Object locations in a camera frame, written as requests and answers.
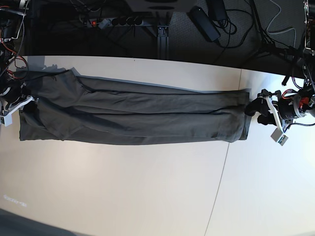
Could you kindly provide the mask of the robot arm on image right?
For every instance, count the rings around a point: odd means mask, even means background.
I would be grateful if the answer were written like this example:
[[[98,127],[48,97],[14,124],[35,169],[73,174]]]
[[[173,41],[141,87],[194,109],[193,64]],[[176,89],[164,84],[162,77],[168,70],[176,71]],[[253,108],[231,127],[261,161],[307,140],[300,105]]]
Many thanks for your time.
[[[253,0],[249,2],[253,11],[253,21],[257,23],[258,33],[261,37],[260,48],[247,60],[254,60],[266,56],[277,56],[289,63],[288,70],[282,85],[286,86],[289,80],[295,84],[294,70],[301,69],[304,75],[302,86],[296,89],[287,89],[284,92],[270,92],[263,89],[255,100],[245,108],[245,114],[254,116],[259,113],[258,122],[264,125],[276,125],[279,131],[286,132],[295,125],[295,119],[315,114],[315,2],[304,1],[305,32],[298,48],[276,46],[276,40],[270,37],[263,29],[256,5]]]

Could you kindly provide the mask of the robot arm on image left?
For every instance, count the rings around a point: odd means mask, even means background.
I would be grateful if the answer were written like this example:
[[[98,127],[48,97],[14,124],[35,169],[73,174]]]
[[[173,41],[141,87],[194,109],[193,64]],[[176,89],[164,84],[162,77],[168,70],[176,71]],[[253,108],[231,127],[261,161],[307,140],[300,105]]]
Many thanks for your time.
[[[0,2],[0,122],[12,123],[12,114],[34,101],[25,89],[29,66],[20,55],[24,38],[24,19],[27,15],[28,0],[3,0]],[[17,60],[25,64],[25,74],[17,76],[11,65]]]

